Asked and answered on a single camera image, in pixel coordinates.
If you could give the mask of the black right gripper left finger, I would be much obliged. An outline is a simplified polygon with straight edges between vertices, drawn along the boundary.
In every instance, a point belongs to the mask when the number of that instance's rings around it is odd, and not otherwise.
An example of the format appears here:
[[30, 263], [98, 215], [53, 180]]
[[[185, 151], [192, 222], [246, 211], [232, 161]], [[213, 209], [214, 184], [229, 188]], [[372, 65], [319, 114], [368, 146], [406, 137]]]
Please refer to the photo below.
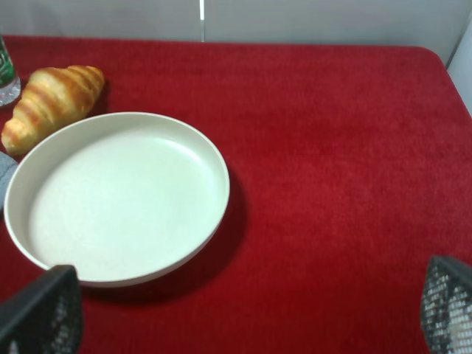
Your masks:
[[83, 337], [80, 283], [56, 265], [1, 303], [2, 353], [77, 353]]

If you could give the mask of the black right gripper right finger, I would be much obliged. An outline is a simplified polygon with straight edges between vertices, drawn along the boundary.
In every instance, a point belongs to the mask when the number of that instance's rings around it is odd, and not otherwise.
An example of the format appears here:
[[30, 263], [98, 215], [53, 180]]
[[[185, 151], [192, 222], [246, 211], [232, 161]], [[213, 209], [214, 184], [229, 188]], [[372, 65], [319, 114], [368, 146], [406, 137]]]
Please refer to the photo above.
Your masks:
[[471, 267], [449, 256], [428, 264], [420, 326], [430, 353], [471, 352]]

